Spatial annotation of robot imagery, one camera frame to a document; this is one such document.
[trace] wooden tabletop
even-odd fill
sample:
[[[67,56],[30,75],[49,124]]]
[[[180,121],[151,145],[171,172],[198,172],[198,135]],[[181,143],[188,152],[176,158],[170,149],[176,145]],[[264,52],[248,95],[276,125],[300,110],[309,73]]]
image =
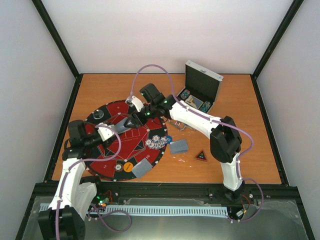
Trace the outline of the wooden tabletop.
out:
[[[134,74],[85,74],[75,100],[70,121],[84,120],[106,103],[124,100],[128,97]],[[261,184],[280,184],[276,162],[272,153],[266,128],[260,112],[251,78],[246,74],[225,74],[217,101],[210,115],[230,116],[237,127],[252,135],[255,146],[241,159],[241,173],[245,178],[253,178]],[[175,93],[184,87],[185,75],[172,74]],[[142,98],[139,90],[148,83],[155,86],[165,96],[171,94],[169,80],[165,74],[140,74],[134,88],[134,95]],[[159,163],[140,179],[131,182],[161,183],[222,183],[220,163],[210,153],[210,141],[202,133],[189,128],[184,131],[167,123],[168,134],[174,141],[186,139],[189,151],[171,155],[167,149]],[[250,145],[250,140],[241,134],[242,151]],[[56,163],[53,180],[59,180],[62,171],[62,152]],[[204,150],[208,162],[196,160],[195,156]]]

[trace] black metal frame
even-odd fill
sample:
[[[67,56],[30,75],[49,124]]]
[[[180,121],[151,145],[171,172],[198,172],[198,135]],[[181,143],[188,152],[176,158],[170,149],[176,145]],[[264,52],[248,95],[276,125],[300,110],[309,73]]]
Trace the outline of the black metal frame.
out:
[[[299,7],[303,3],[304,0],[293,0],[290,8],[288,9],[286,15],[284,16],[280,26],[278,27],[276,33],[274,34],[270,44],[268,45],[265,53],[263,54],[261,60],[259,61],[255,71],[251,74],[252,85],[257,97],[257,101],[260,107],[260,111],[262,114],[262,118],[264,121],[264,125],[266,128],[266,132],[270,141],[270,145],[272,148],[272,152],[274,155],[274,159],[276,162],[276,166],[278,168],[279,176],[281,178],[282,184],[262,184],[261,188],[263,190],[263,195],[265,198],[271,197],[271,199],[279,199],[279,200],[295,200],[298,210],[300,212],[301,219],[304,224],[304,228],[307,232],[307,236],[309,239],[315,239],[308,217],[305,212],[305,208],[303,206],[302,200],[300,198],[299,191],[296,187],[289,186],[289,182],[285,173],[285,169],[283,163],[281,161],[281,157],[279,154],[279,150],[277,148],[277,144],[275,141],[275,137],[273,135],[271,125],[268,119],[268,115],[259,91],[259,87],[257,84],[257,78],[264,66],[266,65],[268,59],[279,43],[281,37],[284,32],[288,28],[290,22],[293,17],[297,13]],[[57,44],[62,56],[64,57],[67,65],[69,66],[71,72],[75,77],[74,86],[72,89],[72,93],[63,117],[63,121],[57,136],[57,140],[54,145],[54,149],[52,152],[52,156],[49,161],[49,166],[47,168],[44,182],[37,183],[34,187],[33,193],[31,195],[29,204],[27,206],[25,215],[23,217],[21,226],[19,228],[18,234],[16,236],[16,240],[20,240],[23,237],[23,233],[25,227],[27,225],[29,215],[31,213],[32,206],[35,201],[36,196],[53,196],[56,192],[58,182],[52,181],[52,175],[56,166],[56,162],[58,159],[58,155],[63,144],[63,139],[65,132],[67,130],[68,122],[73,110],[73,106],[75,104],[78,90],[82,81],[83,74],[79,74],[76,66],[74,65],[62,39],[59,36],[57,29],[55,28],[45,6],[43,5],[41,0],[32,0],[34,6],[38,10],[43,22],[48,28],[52,38]],[[230,203],[226,200],[219,197],[219,189],[222,188],[222,184],[201,184],[201,183],[133,183],[133,182],[102,182],[102,187],[104,189],[111,189],[113,193],[118,193],[118,197],[114,199],[114,201],[121,202],[123,200],[127,200],[130,198],[175,198],[175,199],[197,199],[204,201],[205,203],[211,204],[221,204],[226,207],[235,207],[239,206],[239,203]],[[247,184],[245,188],[246,194],[253,194],[255,199],[259,199],[260,192],[259,189],[255,185]]]

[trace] gray wall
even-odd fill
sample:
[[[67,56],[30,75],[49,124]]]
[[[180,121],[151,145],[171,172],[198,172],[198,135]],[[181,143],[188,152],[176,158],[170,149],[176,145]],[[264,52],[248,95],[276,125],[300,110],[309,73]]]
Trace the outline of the gray wall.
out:
[[[31,0],[0,7],[0,239],[42,182],[74,78]]]
[[[252,73],[292,0],[43,0],[81,73]],[[161,70],[150,67],[144,72]]]
[[[320,239],[320,1],[306,0],[258,78],[289,182]]]

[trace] case lid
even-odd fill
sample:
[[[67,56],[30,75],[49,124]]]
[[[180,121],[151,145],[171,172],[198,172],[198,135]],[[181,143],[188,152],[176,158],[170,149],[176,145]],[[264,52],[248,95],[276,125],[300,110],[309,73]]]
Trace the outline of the case lid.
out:
[[[185,88],[201,100],[214,103],[223,78],[190,60],[185,63]]]

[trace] red triangle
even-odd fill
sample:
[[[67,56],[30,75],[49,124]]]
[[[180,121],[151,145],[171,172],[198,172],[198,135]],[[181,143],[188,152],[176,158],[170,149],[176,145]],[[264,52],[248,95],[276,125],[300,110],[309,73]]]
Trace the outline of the red triangle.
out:
[[[201,150],[196,156],[195,159],[200,160],[200,161],[204,161],[204,162],[208,162],[207,157],[205,155],[205,151]]]

